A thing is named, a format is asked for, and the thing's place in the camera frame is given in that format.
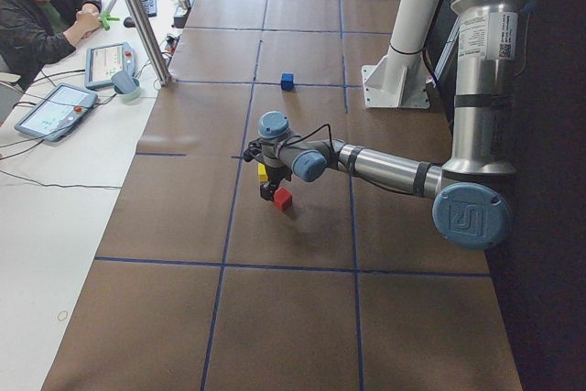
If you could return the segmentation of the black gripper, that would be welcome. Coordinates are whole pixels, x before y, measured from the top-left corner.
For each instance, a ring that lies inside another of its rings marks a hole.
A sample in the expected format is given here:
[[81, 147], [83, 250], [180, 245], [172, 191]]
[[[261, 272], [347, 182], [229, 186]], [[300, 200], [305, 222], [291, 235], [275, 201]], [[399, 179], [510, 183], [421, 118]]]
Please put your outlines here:
[[260, 185], [260, 196], [265, 201], [274, 199], [277, 188], [280, 187], [283, 180], [291, 181], [291, 170], [287, 167], [270, 167], [265, 165], [267, 182]]

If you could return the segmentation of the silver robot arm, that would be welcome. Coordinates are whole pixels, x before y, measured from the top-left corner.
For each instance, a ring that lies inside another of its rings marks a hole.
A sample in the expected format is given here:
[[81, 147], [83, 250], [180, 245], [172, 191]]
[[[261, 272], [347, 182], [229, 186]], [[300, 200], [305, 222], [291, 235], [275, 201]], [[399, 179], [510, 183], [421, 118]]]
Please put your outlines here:
[[[433, 201], [439, 233], [467, 249], [485, 250], [509, 234], [513, 215], [505, 192], [515, 175], [506, 157], [516, 57], [524, 45], [519, 27], [531, 0], [450, 0], [457, 44], [450, 159], [440, 166], [392, 156], [340, 139], [316, 140], [293, 131], [288, 118], [263, 114], [258, 137], [244, 160], [266, 168], [261, 196], [274, 201], [282, 180], [312, 182], [326, 169], [379, 188]], [[370, 108], [422, 108], [426, 39], [440, 0], [401, 0], [388, 52], [363, 68]]]

